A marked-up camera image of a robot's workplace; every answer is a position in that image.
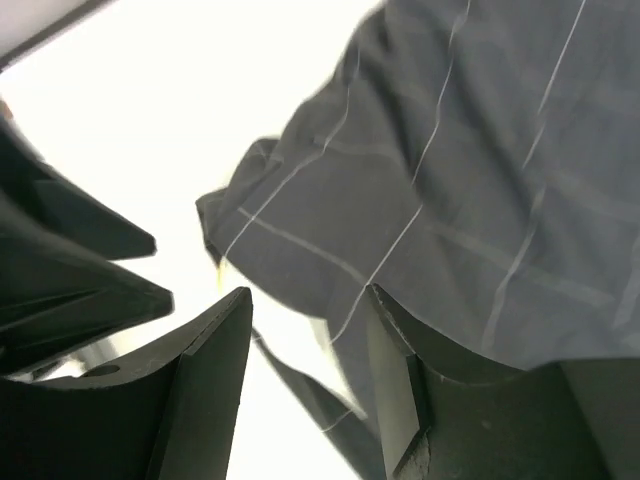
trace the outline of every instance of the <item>bright white background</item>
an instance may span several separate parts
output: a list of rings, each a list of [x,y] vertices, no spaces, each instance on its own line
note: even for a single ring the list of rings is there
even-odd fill
[[[376,3],[118,0],[0,76],[45,160],[157,239],[122,264],[172,290],[176,313],[119,334],[120,353],[217,300],[195,200],[282,130]],[[253,347],[228,478],[355,478]]]

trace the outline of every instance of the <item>white stripe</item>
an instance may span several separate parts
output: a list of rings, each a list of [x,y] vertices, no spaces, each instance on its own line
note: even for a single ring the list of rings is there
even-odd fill
[[[540,107],[538,107],[538,113],[542,111],[545,104],[547,103],[547,99],[549,98],[549,94],[551,93],[551,87],[553,87],[553,82],[555,82],[556,80],[556,75],[558,75],[558,70],[560,69],[560,65],[562,64],[562,59],[564,58],[564,54],[567,52],[567,47],[569,46],[571,37],[573,37],[573,32],[576,31],[576,27],[578,26],[578,22],[580,21],[580,17],[582,16],[582,10],[584,9],[584,6],[586,3],[587,3],[587,0],[582,0],[582,3],[580,4],[580,8],[578,9],[578,14],[576,15],[576,19],[573,21],[573,25],[571,26],[571,31],[569,32],[567,41],[564,42],[564,47],[562,47],[562,51],[560,52],[560,57],[558,57],[558,61],[556,62],[556,66],[553,69],[553,73],[551,73],[551,78],[549,79],[549,83],[547,83],[547,88],[545,89],[544,95],[542,96]]]
[[[333,422],[331,425],[329,425],[327,428],[324,428],[322,430],[320,430],[322,433],[327,433],[331,430],[333,430],[342,420],[345,419],[345,417],[347,417],[347,415],[349,415],[350,413],[352,413],[352,410],[347,410],[346,412],[344,412],[342,415],[340,415],[335,422]]]
[[[502,307],[504,306],[504,302],[507,297],[507,285],[511,281],[513,275],[518,271],[524,256],[531,245],[531,241],[533,240],[533,236],[536,233],[536,229],[538,228],[538,222],[540,220],[540,210],[542,208],[542,202],[544,200],[546,188],[542,188],[538,194],[535,196],[533,200],[533,206],[531,207],[531,213],[529,214],[529,225],[527,227],[527,233],[524,237],[524,241],[522,245],[520,245],[520,250],[516,255],[511,267],[507,270],[507,274],[504,276],[496,292],[493,296],[493,305],[491,307],[491,314],[489,315],[489,320],[487,320],[487,324],[484,328],[484,332],[482,334],[482,349],[487,350],[493,347],[496,335],[496,328],[498,326],[498,320],[500,320],[500,314],[502,313]]]
[[[340,129],[343,127],[343,125],[345,124],[345,122],[347,121],[347,116],[349,115],[349,99],[351,97],[351,87],[355,81],[356,76],[358,75],[360,69],[360,50],[358,50],[358,59],[357,59],[357,63],[356,63],[356,67],[355,67],[355,71],[354,71],[354,77],[353,80],[349,83],[349,85],[347,86],[347,105],[345,107],[344,110],[344,115],[342,116],[342,118],[338,121],[338,123],[336,124],[335,128],[333,129],[333,131],[331,132],[331,134],[329,134],[329,136],[327,137],[327,140],[325,142],[325,144],[322,147],[322,150],[318,153],[313,153],[311,154],[309,157],[307,157],[305,160],[303,160],[302,162],[300,162],[298,165],[296,165],[296,167],[291,171],[291,173],[289,175],[287,175],[284,180],[282,180],[282,182],[280,182],[280,185],[278,185],[276,187],[276,189],[271,193],[271,195],[269,195],[267,197],[267,199],[264,201],[264,203],[260,206],[260,208],[256,211],[256,213],[254,213],[253,215],[251,215],[251,218],[249,218],[249,220],[247,221],[247,223],[244,224],[244,226],[240,229],[240,231],[238,232],[238,234],[235,236],[235,238],[231,241],[231,243],[229,244],[229,247],[227,247],[227,250],[224,252],[224,257],[228,258],[229,257],[229,252],[231,251],[231,249],[233,248],[233,246],[236,244],[236,242],[238,241],[238,239],[242,236],[242,234],[247,230],[247,228],[249,228],[249,225],[251,225],[256,217],[258,215],[260,215],[260,213],[262,213],[262,211],[267,207],[267,205],[269,205],[269,203],[271,203],[271,201],[276,197],[276,195],[280,192],[280,190],[282,190],[282,188],[289,183],[289,180],[291,180],[293,177],[296,176],[296,174],[302,170],[304,167],[310,165],[311,163],[313,163],[314,161],[318,160],[319,158],[321,158],[324,153],[327,151],[327,147],[329,146],[329,143],[331,142],[331,140],[333,140],[333,138],[337,135],[337,133],[340,131]]]
[[[242,159],[242,161],[246,162],[247,160],[260,156],[264,159],[265,163],[267,163],[269,161],[269,158],[267,158],[267,152],[265,152],[264,148],[260,143],[256,143],[255,145],[256,145],[256,150],[258,150],[258,152],[257,153],[252,152],[250,154],[248,153],[247,156]],[[284,159],[282,157],[276,157],[275,155],[271,155],[270,158],[272,158],[273,160],[276,160],[277,162],[284,163]],[[216,200],[219,200],[219,198],[214,196],[214,198],[207,200],[207,202],[202,206],[202,216],[204,217],[202,222],[204,227],[204,241],[205,241],[205,246],[207,247],[213,246],[213,243],[211,242],[211,240],[209,240],[209,215],[207,215],[207,207],[211,205],[213,202],[215,202]]]
[[[493,263],[502,270],[509,271],[513,264],[513,257],[507,255],[502,250],[497,249],[491,244],[484,243],[471,235],[467,235],[460,230],[455,230],[449,225],[440,222],[430,222],[427,228],[430,232],[440,235],[450,242],[473,252],[475,255],[484,258],[487,262]],[[550,290],[555,290],[579,302],[585,302],[595,308],[600,308],[615,300],[613,295],[609,293],[602,292],[596,288],[574,282],[567,278],[558,277],[532,265],[524,265],[520,274],[538,285],[542,285]]]
[[[248,218],[253,218],[254,216],[251,215],[249,212],[247,212],[244,208],[240,207],[238,208],[238,211],[244,215],[245,217]],[[337,257],[335,255],[333,255],[332,253],[327,252],[326,250],[321,249],[320,247],[317,247],[315,245],[313,245],[312,243],[307,242],[306,240],[293,235],[292,233],[286,232],[280,228],[277,228],[267,222],[265,222],[264,220],[255,217],[254,222],[256,222],[257,225],[260,225],[262,228],[264,228],[265,230],[273,233],[274,235],[278,235],[282,238],[285,238],[287,240],[289,240],[292,243],[295,243],[296,245],[308,250],[311,253],[315,253],[316,255],[318,255],[319,257],[325,259],[326,261],[333,263],[334,265],[340,267],[341,269],[343,269],[345,272],[347,272],[349,275],[351,275],[351,277],[353,277],[358,284],[365,282],[365,277],[362,273],[360,273],[358,270],[356,270],[354,267],[352,267],[351,265],[349,265],[346,261],[344,261],[343,259],[341,259],[340,257]]]
[[[421,211],[422,211],[422,205],[420,205],[420,207],[418,207],[418,210],[416,210],[416,213],[413,214],[413,217],[411,217],[411,220],[409,220],[409,223],[407,223],[407,225],[402,229],[402,232],[400,232],[400,235],[398,235],[398,238],[396,238],[395,242],[393,242],[393,244],[391,245],[391,247],[389,248],[389,250],[387,251],[385,256],[382,257],[382,260],[380,260],[380,263],[378,264],[376,269],[373,271],[373,273],[371,274],[369,279],[364,283],[364,285],[362,285],[362,288],[360,289],[360,292],[358,292],[358,295],[356,296],[356,299],[354,300],[353,305],[351,306],[351,310],[349,310],[349,313],[347,314],[347,318],[345,319],[344,323],[342,324],[342,327],[340,328],[340,330],[338,331],[336,336],[333,337],[331,339],[331,341],[329,342],[330,345],[333,345],[333,343],[336,340],[338,340],[342,336],[344,331],[347,329],[347,326],[351,322],[351,318],[353,317],[353,314],[356,311],[356,307],[358,306],[358,303],[360,303],[360,299],[362,298],[362,295],[364,295],[364,292],[367,289],[367,285],[369,285],[371,283],[371,281],[374,279],[374,277],[376,276],[378,271],[384,265],[384,262],[387,261],[387,259],[389,258],[389,255],[391,255],[393,250],[396,248],[396,245],[398,245],[400,240],[402,240],[402,237],[404,237],[404,234],[407,233],[407,230],[409,230],[409,227],[413,224],[413,222],[418,217],[418,215],[420,214]]]
[[[613,328],[621,328],[628,324],[636,309],[640,295],[640,234],[636,237],[631,249],[631,275],[625,287],[613,321]]]
[[[563,170],[547,170],[545,176],[547,182],[556,190],[589,210],[633,224],[637,224],[640,218],[640,205],[611,198],[571,173]]]
[[[569,46],[569,42],[571,41],[571,38],[573,37],[573,33],[576,30],[576,26],[578,25],[578,21],[580,20],[580,16],[582,15],[582,10],[584,9],[585,3],[586,3],[586,0],[582,0],[582,4],[578,9],[576,18],[573,21],[573,25],[571,26],[571,30],[569,31],[569,35],[567,36],[567,40],[565,41],[564,46],[562,47],[562,51],[560,52],[558,61],[556,62],[553,72],[551,73],[551,78],[549,78],[549,82],[547,83],[547,88],[545,89],[544,95],[542,96],[542,100],[540,101],[540,106],[538,107],[538,115],[540,115],[540,113],[542,112],[542,109],[544,108],[547,102],[547,99],[549,98],[549,93],[551,92],[551,88],[553,87],[553,83],[555,82],[556,76],[558,74],[558,70],[560,69],[562,60],[564,59],[564,54],[566,53],[567,47]],[[546,121],[543,121],[542,124],[540,125],[540,129],[538,130],[538,133],[536,134],[533,144],[529,149],[529,153],[527,154],[527,157],[525,158],[525,161],[522,164],[523,170],[527,167],[527,165],[529,164],[529,161],[533,157],[535,149],[538,146],[538,143],[540,142],[540,138],[544,133],[545,125],[546,125]],[[531,246],[533,237],[538,228],[538,224],[540,223],[542,203],[544,201],[544,195],[546,193],[546,190],[547,190],[547,185],[546,185],[546,182],[544,182],[540,187],[540,190],[536,193],[533,199],[533,203],[531,205],[531,211],[529,212],[529,224],[527,225],[527,231],[526,231],[524,240],[522,241],[522,244],[518,249],[518,253],[514,258],[513,263],[511,264],[511,267],[509,267],[507,274],[498,285],[498,288],[496,289],[495,294],[493,296],[493,305],[491,307],[491,313],[489,315],[489,319],[487,320],[487,324],[485,325],[485,329],[482,334],[483,350],[488,350],[493,348],[493,345],[495,343],[496,329],[498,326],[498,321],[500,320],[502,308],[504,307],[504,303],[506,300],[507,286],[509,285],[509,282],[511,281],[515,273],[518,271],[518,268],[520,268],[520,264],[522,263],[522,260],[524,259],[527,253],[527,250],[529,250],[529,247]]]
[[[436,137],[436,133],[438,132],[438,128],[440,127],[440,109],[442,108],[442,99],[444,98],[444,92],[447,89],[447,85],[449,84],[449,78],[451,78],[451,71],[453,70],[453,61],[455,59],[455,55],[454,52],[451,50],[451,45],[453,44],[453,37],[455,36],[455,34],[464,26],[464,24],[467,21],[467,18],[469,18],[469,10],[471,9],[471,0],[468,0],[467,2],[467,9],[461,13],[460,15],[458,15],[455,19],[455,21],[453,22],[453,27],[451,28],[451,35],[449,35],[449,46],[448,46],[448,51],[449,51],[449,56],[451,57],[449,60],[449,69],[447,70],[447,76],[444,79],[444,83],[442,84],[442,90],[440,90],[440,96],[438,96],[438,103],[436,103],[436,123],[433,127],[433,132],[431,132],[431,136],[429,137],[429,140],[427,141],[427,144],[424,147],[424,150],[422,151],[422,155],[420,155],[420,160],[418,161],[418,165],[416,166],[416,170],[415,172],[413,172],[413,178],[411,179],[411,185],[413,185],[416,181],[416,178],[418,177],[418,172],[420,171],[420,166],[422,165],[422,162],[424,160],[424,157],[427,154],[427,150],[429,150],[429,147],[431,146],[431,143],[433,142],[433,139]]]

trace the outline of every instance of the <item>black plastic part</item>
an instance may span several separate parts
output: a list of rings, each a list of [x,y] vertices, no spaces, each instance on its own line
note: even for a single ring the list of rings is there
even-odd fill
[[[0,380],[0,478],[224,479],[251,315],[238,289],[82,378]]]
[[[419,322],[382,289],[370,294],[378,315],[370,319],[369,354],[390,478],[617,478],[560,365],[530,372],[500,365]],[[412,358],[422,379],[409,371]],[[425,396],[416,398],[416,391]],[[637,425],[634,408],[625,418]]]
[[[153,253],[154,243],[0,120],[0,375],[169,314],[170,292],[107,261]]]
[[[637,360],[567,362],[562,369],[612,478],[640,478],[640,365]]]
[[[151,235],[41,162],[2,117],[0,190],[42,228],[107,260],[138,258],[156,251]]]

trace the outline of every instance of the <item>plaid pattern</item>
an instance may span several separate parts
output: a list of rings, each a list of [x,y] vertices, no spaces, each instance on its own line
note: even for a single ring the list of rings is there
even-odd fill
[[[370,412],[369,283],[512,366],[638,356],[639,23],[632,0],[387,2],[199,201],[210,249],[327,319]]]

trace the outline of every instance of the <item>gray cloth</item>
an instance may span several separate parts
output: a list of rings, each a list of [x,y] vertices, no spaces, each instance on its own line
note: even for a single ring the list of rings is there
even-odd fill
[[[371,283],[511,366],[638,356],[639,14],[387,2],[282,137],[200,199],[211,251],[327,319],[374,417]]]

